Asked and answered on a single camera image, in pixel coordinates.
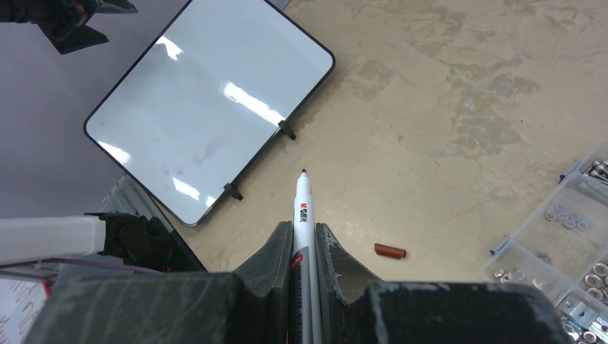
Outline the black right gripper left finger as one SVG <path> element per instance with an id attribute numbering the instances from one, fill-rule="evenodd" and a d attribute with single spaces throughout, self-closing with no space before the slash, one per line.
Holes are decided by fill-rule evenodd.
<path id="1" fill-rule="evenodd" d="M 232 311 L 233 343 L 286 343 L 290 311 L 293 225 L 277 224 L 234 273 L 241 279 Z"/>

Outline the red marker cap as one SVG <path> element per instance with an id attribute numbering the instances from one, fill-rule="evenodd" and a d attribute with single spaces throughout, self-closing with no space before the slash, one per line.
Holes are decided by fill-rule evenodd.
<path id="1" fill-rule="evenodd" d="M 379 256 L 389 257 L 392 259 L 404 259 L 407 257 L 407 251 L 405 249 L 392 247 L 380 243 L 375 243 L 374 251 Z"/>

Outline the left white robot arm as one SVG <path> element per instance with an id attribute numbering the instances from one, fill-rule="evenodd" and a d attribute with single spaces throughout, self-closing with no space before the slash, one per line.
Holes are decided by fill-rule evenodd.
<path id="1" fill-rule="evenodd" d="M 1 23 L 33 24 L 59 54 L 104 44 L 87 25 L 95 14 L 135 14 L 131 1 L 2 1 Z M 42 264 L 105 268 L 87 256 L 122 259 L 117 268 L 135 273 L 203 272 L 204 265 L 158 217 L 120 212 L 1 220 L 1 276 L 50 282 Z"/>

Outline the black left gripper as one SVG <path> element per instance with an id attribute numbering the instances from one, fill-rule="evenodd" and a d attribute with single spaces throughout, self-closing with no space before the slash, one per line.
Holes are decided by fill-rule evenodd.
<path id="1" fill-rule="evenodd" d="M 87 25 L 94 14 L 137 14 L 130 1 L 111 0 L 6 0 L 1 2 L 1 22 L 35 24 L 60 54 L 109 42 L 102 32 Z"/>

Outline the white whiteboard black frame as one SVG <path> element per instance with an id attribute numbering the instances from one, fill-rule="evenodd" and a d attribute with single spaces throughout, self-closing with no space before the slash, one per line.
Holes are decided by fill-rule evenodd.
<path id="1" fill-rule="evenodd" d="M 190 1 L 84 131 L 194 226 L 335 64 L 329 49 L 268 1 Z"/>

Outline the white marker pen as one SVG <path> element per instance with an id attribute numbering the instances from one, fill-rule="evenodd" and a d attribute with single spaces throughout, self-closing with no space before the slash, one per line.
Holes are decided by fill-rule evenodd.
<path id="1" fill-rule="evenodd" d="M 297 179 L 292 225 L 288 342 L 322 343 L 315 207 L 310 178 L 305 169 Z"/>

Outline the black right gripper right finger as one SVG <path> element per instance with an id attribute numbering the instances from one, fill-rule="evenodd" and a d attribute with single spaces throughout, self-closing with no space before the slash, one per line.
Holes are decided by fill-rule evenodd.
<path id="1" fill-rule="evenodd" d="M 325 343 L 376 343 L 376 316 L 367 287 L 380 279 L 317 223 L 316 257 Z"/>

